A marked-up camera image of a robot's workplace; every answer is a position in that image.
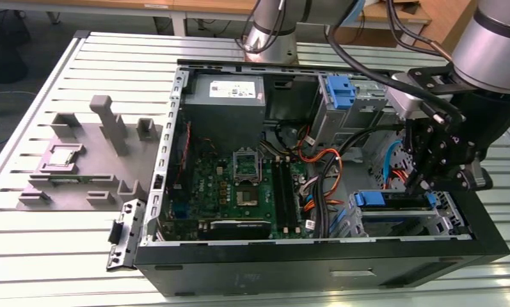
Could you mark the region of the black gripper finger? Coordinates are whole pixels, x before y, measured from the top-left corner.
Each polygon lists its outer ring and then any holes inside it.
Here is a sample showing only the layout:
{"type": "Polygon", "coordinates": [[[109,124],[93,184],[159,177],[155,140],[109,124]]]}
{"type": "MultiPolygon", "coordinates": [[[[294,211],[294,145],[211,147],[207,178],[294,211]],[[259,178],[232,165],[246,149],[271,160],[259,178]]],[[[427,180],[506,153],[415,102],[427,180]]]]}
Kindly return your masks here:
{"type": "Polygon", "coordinates": [[[408,194],[416,194],[422,190],[420,183],[426,176],[426,159],[432,132],[428,120],[406,121],[404,148],[411,155],[411,172],[404,183],[408,194]]]}
{"type": "Polygon", "coordinates": [[[472,145],[438,130],[420,143],[419,186],[432,191],[472,190],[472,145]]]}

